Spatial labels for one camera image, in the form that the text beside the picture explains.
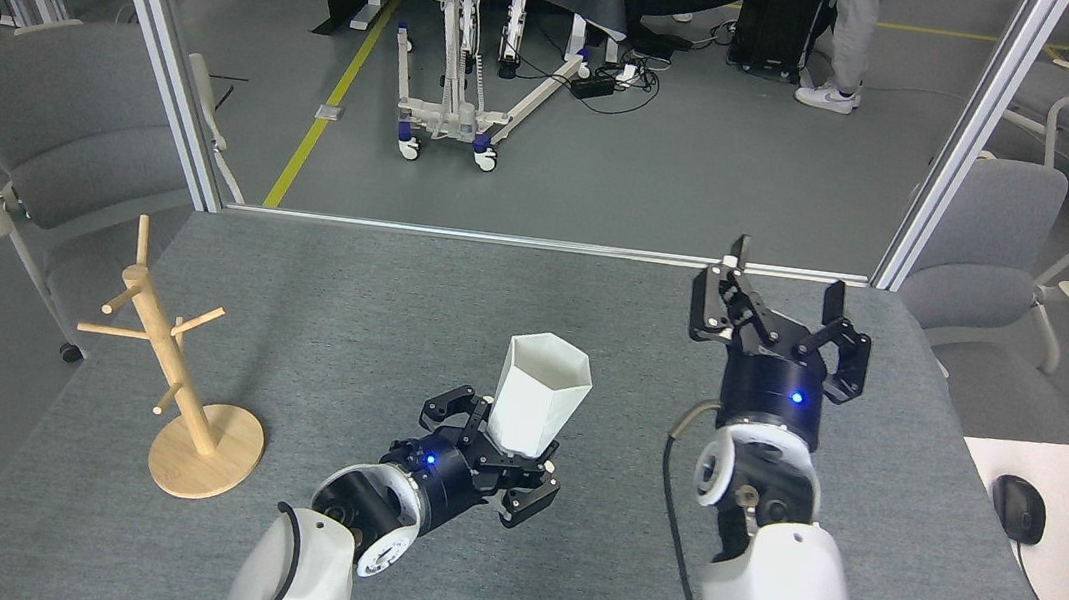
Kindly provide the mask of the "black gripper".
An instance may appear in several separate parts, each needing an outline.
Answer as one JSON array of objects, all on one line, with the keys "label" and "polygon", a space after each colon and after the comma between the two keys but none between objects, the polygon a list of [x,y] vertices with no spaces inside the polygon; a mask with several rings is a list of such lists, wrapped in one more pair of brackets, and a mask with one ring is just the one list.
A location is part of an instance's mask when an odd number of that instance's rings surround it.
[{"label": "black gripper", "polygon": [[[871,338],[847,318],[846,284],[837,280],[824,292],[821,328],[796,342],[795,357],[805,366],[774,356],[783,333],[778,316],[744,275],[748,250],[752,239],[740,235],[730,252],[717,264],[708,265],[692,283],[691,339],[721,342],[728,348],[714,426],[737,424],[742,418],[786,425],[808,450],[815,451],[823,391],[833,404],[848,403],[863,394]],[[838,350],[837,368],[830,375],[822,361],[811,367],[807,361],[818,358],[820,348],[826,343],[836,344]]]},{"label": "black gripper", "polygon": [[[548,460],[484,455],[479,456],[475,468],[470,466],[461,451],[479,451],[493,404],[494,397],[463,386],[427,399],[420,425],[432,434],[398,440],[382,457],[383,465],[403,470],[417,484],[424,511],[418,523],[421,535],[497,494],[502,495],[500,523],[514,528],[546,509],[558,495],[556,467]],[[469,416],[465,428],[446,426],[448,419],[462,413]],[[431,439],[440,435],[445,440]]]}]

